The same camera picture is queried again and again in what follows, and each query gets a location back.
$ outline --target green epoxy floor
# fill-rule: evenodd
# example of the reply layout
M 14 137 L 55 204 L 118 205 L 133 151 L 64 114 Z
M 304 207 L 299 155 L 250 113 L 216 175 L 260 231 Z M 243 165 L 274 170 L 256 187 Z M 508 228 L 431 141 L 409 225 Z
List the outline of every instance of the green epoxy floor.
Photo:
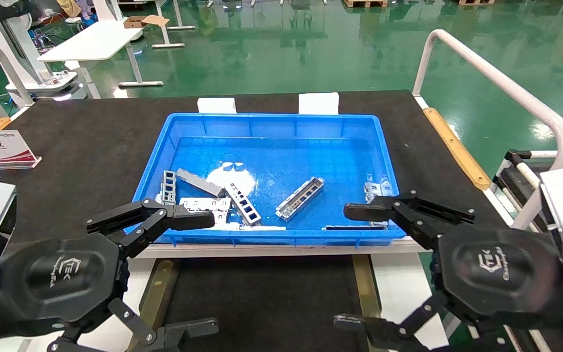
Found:
M 161 88 L 122 90 L 133 80 L 125 49 L 91 74 L 102 96 L 197 96 L 411 89 L 425 38 L 442 28 L 459 38 L 563 116 L 563 2 L 496 0 L 458 6 L 452 0 L 409 1 L 387 8 L 348 9 L 340 0 L 257 0 L 227 12 L 221 3 L 181 3 L 193 31 L 170 31 L 178 49 L 161 43 L 159 27 L 145 29 L 134 51 L 145 80 Z M 163 12 L 174 25 L 172 3 Z M 152 2 L 141 11 L 155 13 Z M 59 30 L 64 36 L 67 30 Z M 555 149 L 550 130 L 443 44 L 434 50 L 422 95 L 455 129 L 492 174 L 505 150 Z

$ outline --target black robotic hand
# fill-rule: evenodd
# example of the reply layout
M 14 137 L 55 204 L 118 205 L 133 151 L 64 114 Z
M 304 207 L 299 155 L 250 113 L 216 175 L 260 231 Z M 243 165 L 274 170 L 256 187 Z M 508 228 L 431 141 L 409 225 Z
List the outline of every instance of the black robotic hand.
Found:
M 106 237 L 137 223 L 118 242 Z M 86 224 L 83 238 L 9 245 L 0 258 L 0 338 L 64 330 L 49 345 L 50 352 L 94 352 L 76 341 L 112 314 L 132 330 L 141 351 L 178 347 L 186 335 L 218 331 L 216 319 L 210 318 L 154 332 L 122 301 L 130 276 L 127 258 L 136 257 L 167 229 L 212 227 L 212 212 L 190 213 L 181 205 L 145 199 L 97 214 Z
M 453 227 L 439 234 L 429 216 Z M 432 281 L 436 293 L 402 323 L 340 314 L 334 325 L 360 330 L 385 350 L 428 352 L 414 334 L 434 314 L 448 310 L 475 326 L 480 339 L 471 345 L 436 348 L 434 352 L 502 352 L 510 346 L 498 333 L 546 326 L 563 330 L 563 265 L 552 236 L 517 229 L 481 229 L 474 216 L 419 198 L 416 191 L 376 197 L 370 204 L 347 204 L 351 220 L 393 220 L 423 248 L 433 250 Z

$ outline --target black table surface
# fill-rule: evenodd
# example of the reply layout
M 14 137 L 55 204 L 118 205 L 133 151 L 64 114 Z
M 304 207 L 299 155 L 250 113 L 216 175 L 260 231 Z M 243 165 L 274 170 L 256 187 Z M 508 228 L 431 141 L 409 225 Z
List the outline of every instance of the black table surface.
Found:
M 236 96 L 236 107 L 297 113 L 299 97 Z M 478 224 L 505 226 L 409 91 L 340 93 L 339 110 L 380 119 L 400 191 L 474 208 Z M 131 201 L 166 116 L 194 111 L 197 97 L 36 103 L 7 127 L 43 158 L 33 170 L 1 172 L 18 187 L 12 241 L 83 236 L 84 219 Z M 189 351 L 367 351 L 364 337 L 332 323 L 335 314 L 361 314 L 350 256 L 186 259 L 172 297 L 166 323 L 220 319 L 221 332 L 194 339 Z
M 296 113 L 299 106 L 297 94 L 235 98 L 241 113 Z M 504 226 L 409 91 L 340 93 L 339 110 L 380 119 L 400 191 L 474 208 L 479 225 Z M 37 102 L 6 128 L 19 130 L 43 158 L 35 169 L 0 172 L 18 188 L 13 241 L 83 236 L 85 218 L 131 201 L 166 116 L 195 111 L 197 97 Z

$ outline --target cardboard box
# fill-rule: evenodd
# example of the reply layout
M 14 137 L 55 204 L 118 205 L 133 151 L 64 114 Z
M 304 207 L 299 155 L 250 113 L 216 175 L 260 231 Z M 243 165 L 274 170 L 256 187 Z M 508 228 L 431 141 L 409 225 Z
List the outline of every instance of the cardboard box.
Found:
M 143 20 L 147 18 L 147 16 L 130 16 L 123 22 L 123 27 L 125 28 L 142 28 L 146 25 L 143 23 Z
M 147 24 L 155 24 L 156 26 L 164 27 L 168 23 L 168 18 L 150 14 L 149 16 L 130 16 L 123 22 L 125 28 L 142 28 Z

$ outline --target blue plastic bin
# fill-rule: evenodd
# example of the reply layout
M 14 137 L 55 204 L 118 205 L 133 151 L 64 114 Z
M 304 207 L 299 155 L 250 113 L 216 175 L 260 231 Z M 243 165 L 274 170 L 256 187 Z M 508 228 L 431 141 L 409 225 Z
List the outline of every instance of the blue plastic bin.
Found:
M 236 183 L 262 216 L 286 230 L 168 230 L 160 243 L 388 245 L 405 234 L 387 230 L 322 230 L 366 225 L 344 217 L 346 203 L 365 203 L 364 183 L 398 194 L 379 120 L 371 115 L 198 114 L 168 116 L 133 200 L 155 198 L 164 170 L 188 170 L 221 186 Z M 284 199 L 314 177 L 323 191 L 289 222 L 275 215 Z M 178 198 L 210 197 L 179 181 Z M 230 222 L 241 222 L 232 209 Z

